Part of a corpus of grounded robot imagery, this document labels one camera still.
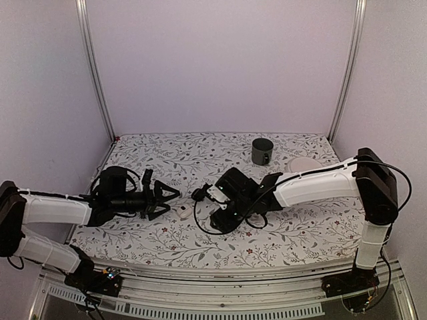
wire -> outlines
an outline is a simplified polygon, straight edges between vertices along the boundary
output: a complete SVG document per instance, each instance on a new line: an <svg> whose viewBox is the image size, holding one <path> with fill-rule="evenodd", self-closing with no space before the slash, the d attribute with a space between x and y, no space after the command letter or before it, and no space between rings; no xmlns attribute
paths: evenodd
<svg viewBox="0 0 427 320"><path fill-rule="evenodd" d="M61 270L60 268L56 268L56 270L58 270L60 273L62 273L64 276L68 276L68 274L66 272L64 272L64 270ZM92 320L96 320L96 318L91 315L91 311L89 310L89 304L88 302L90 302L93 305L93 308L96 310L96 312L98 313L99 317L101 318L101 320L105 320L104 316L102 315L101 311L98 309L97 301L95 301L93 299L93 297L87 293L87 291L84 291L82 289L80 289L78 286L79 284L76 281L73 281L76 285L77 285L77 289L85 296L85 304L86 304L86 314L92 319Z"/></svg>
<svg viewBox="0 0 427 320"><path fill-rule="evenodd" d="M337 170L337 169L341 169L341 168L344 168L344 165L337 165L336 167L331 167L331 168L325 168L325 169L319 169L319 170L314 170L314 171L308 171L308 172L305 172L305 173L303 173L303 174L301 174L301 175L293 175L292 177L288 177L288 178L286 178L286 179L284 179L284 180L282 180L282 181L280 181L280 182L278 182L278 183L276 183L275 185L273 185L272 187L270 187L270 188L268 188L266 191L264 191L264 193L262 193L250 206L249 206L249 208L247 209L247 211L246 211L246 213L245 213L245 215L243 216L243 218L242 218L242 220L236 225L236 227L234 228L234 229L232 229L232 230L230 230L230 231L227 231L227 232L222 232L222 233L213 233L213 232L210 232L210 231L207 231L207 230L205 230L205 229L203 229L202 227L201 227L201 225L199 224L199 221L197 220L197 215L196 215L196 212L195 212L195 207L196 207L196 204L197 204L197 202L198 201L196 201L195 203L194 203L194 206L193 206L193 215L194 215L194 221L195 221L195 224L199 227L199 229L200 230L202 230L204 233L207 233L208 235L227 235L227 234L229 234L229 233L231 233L231 232L233 232L233 231L235 231L241 224L242 224L242 222L243 222L243 220L246 220L246 218L248 217L248 215L251 213L251 210L255 207L255 205L258 203L258 202L260 202L260 200L265 196L265 195L267 195L270 191L272 191L272 190L274 190L275 188L277 188L279 185L282 185L283 183L286 183L286 182L288 182L288 181L291 181L291 180L294 180L294 179L297 179L297 178L300 178L301 176L305 176L305 175L311 175L311 174L314 174L314 173L322 173L322 172L328 172L328 171L333 171L333 170Z"/></svg>
<svg viewBox="0 0 427 320"><path fill-rule="evenodd" d="M375 165L379 165L379 166L383 166L383 167L387 167L390 169L393 169L397 172L399 172L399 174L401 174L403 176L403 178L405 178L406 182L408 183L408 195L405 199L405 201L401 204L401 206L398 208L398 211L402 210L403 207L409 202L409 199L412 196L412 184L411 181L409 179L409 177L407 176L407 174L405 174L405 172L403 172L402 170L400 170L399 168L393 166L393 165L389 165L388 163L383 163L383 162L377 162L377 161L370 161L370 160L356 160L350 163L347 163L346 166L351 166L351 165L355 165L358 163L371 163L371 164L375 164ZM246 218L248 217L248 215L250 214L251 210L255 207L255 205L263 198L265 197L270 191L274 190L275 188L277 188L278 186L287 183L291 180L300 178L300 177L305 177L306 175L313 175L316 173L323 173L323 172L329 172L329 171L334 171L334 170L338 170L341 168L344 168L345 165L337 165L335 167L329 167L329 168L324 168L324 169L318 169L318 170L313 170L313 171L307 171L307 172L303 172L300 175L293 175L292 177L288 177L278 183L276 183L275 185L271 186L270 188L268 188L266 191L264 191L264 193L262 193L248 208L248 210L246 211L245 215L243 216L243 219L236 225L236 227L228 232L224 232L224 233L212 233L210 231L207 231L205 229L203 229L199 222L197 221L197 215L195 212L195 207L196 207L196 203L197 201L194 203L194 207L193 207L193 215L194 215L194 220L195 220L195 224L199 227L200 230L202 230L204 233L207 233L208 235L227 235L228 233L231 233L233 231L235 231L241 224L243 220L246 220Z"/></svg>
<svg viewBox="0 0 427 320"><path fill-rule="evenodd" d="M216 203L218 203L219 205L227 205L228 204L228 202L221 202L221 201L218 201L217 199L215 199L215 198L209 198L209 200L212 200L213 202L216 202Z"/></svg>
<svg viewBox="0 0 427 320"><path fill-rule="evenodd" d="M132 169L128 169L128 168L124 168L124 169L126 169L126 171L128 171L128 172L130 172L130 173L132 173L133 175L135 175L136 177L137 177L137 180L139 181L139 183L141 184L141 180L142 180L142 178L134 171L134 170L132 170ZM95 189L94 189L94 187L95 187L95 184L99 181L99 179L100 179L100 177L101 177L101 174L99 174L93 181L92 181L92 183L91 183L91 187L89 188L89 190L90 190L90 193L91 193L91 195L95 192ZM127 193L132 193L132 192L135 192L136 191L136 189L137 189L137 187L136 187L136 183L135 183L135 180L133 180L129 175L127 175L127 177L126 177L126 180L127 181L129 181L132 185L133 185L133 189L132 190L129 190L129 191L126 191Z"/></svg>
<svg viewBox="0 0 427 320"><path fill-rule="evenodd" d="M251 224L249 222L249 218L245 218L245 222L246 222L246 224L248 224L250 227L252 227L254 229L264 229L268 225L268 220L267 220L266 214L261 215L261 217L264 220L264 225L262 227L257 227L256 225Z"/></svg>
<svg viewBox="0 0 427 320"><path fill-rule="evenodd" d="M18 267L16 264L14 264L13 262L12 262L12 260L11 260L11 258L10 257L7 257L7 262L9 262L9 264L12 266L12 267L14 267L16 270L23 270L24 269L24 260L22 260L22 258L21 257L18 257L19 258L19 260L21 261L21 266L20 267Z"/></svg>
<svg viewBox="0 0 427 320"><path fill-rule="evenodd" d="M373 303L372 305L369 304L365 309L363 309L363 307L365 306L365 305L363 305L358 310L351 311L352 313L355 313L355 314L357 314L357 313L364 313L364 312L367 312L367 311L371 310L372 308L374 308L375 306L377 306L383 300L383 298L385 298L385 296L386 296L386 294L387 294L387 292L388 292L388 290L390 288L390 284L392 282L392 268L390 266L390 263L386 259L386 256L384 254L383 248L381 248L380 255L381 255L381 258L386 263L387 268L388 268L388 282L387 282L386 289L384 290L384 292L381 295L381 297L375 303ZM371 297L373 297L373 295L378 291L377 286L374 286L374 288L375 288L375 290L374 290L373 294L371 295Z"/></svg>
<svg viewBox="0 0 427 320"><path fill-rule="evenodd" d="M407 174L405 172L403 172L402 170L400 170L399 168L397 168L393 165L389 165L388 163L383 163L383 162L370 161L370 160L359 160L359 161L355 161L355 163L373 163L375 165L387 167L387 168L390 168L390 169L393 169L393 170L399 172L399 174L401 174L403 176L403 178L405 178L405 180L408 184L409 191L408 191L408 195L406 196L405 201L403 201L403 203L400 205L398 211L402 210L405 207L405 205L409 202L409 199L412 196L412 183L411 183L411 180L409 179L409 177L407 176Z"/></svg>

gray cup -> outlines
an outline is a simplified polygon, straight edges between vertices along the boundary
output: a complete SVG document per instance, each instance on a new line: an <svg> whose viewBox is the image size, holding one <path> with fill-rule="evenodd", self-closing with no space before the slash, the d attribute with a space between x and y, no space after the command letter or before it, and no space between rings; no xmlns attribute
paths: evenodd
<svg viewBox="0 0 427 320"><path fill-rule="evenodd" d="M272 159L274 144L266 138L252 141L252 162L256 165L267 165Z"/></svg>

white wall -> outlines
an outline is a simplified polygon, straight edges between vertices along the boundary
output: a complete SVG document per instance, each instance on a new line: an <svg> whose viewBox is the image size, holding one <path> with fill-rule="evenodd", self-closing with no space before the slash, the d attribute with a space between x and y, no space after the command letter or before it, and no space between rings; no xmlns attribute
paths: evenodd
<svg viewBox="0 0 427 320"><path fill-rule="evenodd" d="M341 157L371 147L403 169L414 194L388 247L397 253L421 319L427 318L427 2L369 1L346 110ZM400 197L406 196L403 179Z"/></svg>
<svg viewBox="0 0 427 320"><path fill-rule="evenodd" d="M0 8L0 182L81 193L108 140L74 0L6 0ZM44 228L64 238L66 228ZM0 260L0 319L25 319L39 267Z"/></svg>
<svg viewBox="0 0 427 320"><path fill-rule="evenodd" d="M94 0L87 6L119 135L327 133L356 1Z"/></svg>

patterned table surface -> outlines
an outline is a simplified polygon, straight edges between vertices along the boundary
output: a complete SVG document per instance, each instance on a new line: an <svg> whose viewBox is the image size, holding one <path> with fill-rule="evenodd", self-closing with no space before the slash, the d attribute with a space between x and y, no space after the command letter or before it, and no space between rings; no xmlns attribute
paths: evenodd
<svg viewBox="0 0 427 320"><path fill-rule="evenodd" d="M254 165L251 142L274 142L268 166ZM357 198L313 201L268 213L268 226L246 223L229 235L200 231L193 216L180 219L176 208L204 183L214 184L230 167L260 182L268 173L283 172L294 157L312 157L323 165L338 162L323 135L273 133L179 133L126 135L117 142L106 167L120 165L158 179L181 191L172 210L148 221L115 218L102 227L76 228L71 243L89 256L128 263L185 268L256 268L300 265L351 257L358 245L364 211ZM209 229L209 213L218 205L204 201L198 217Z"/></svg>

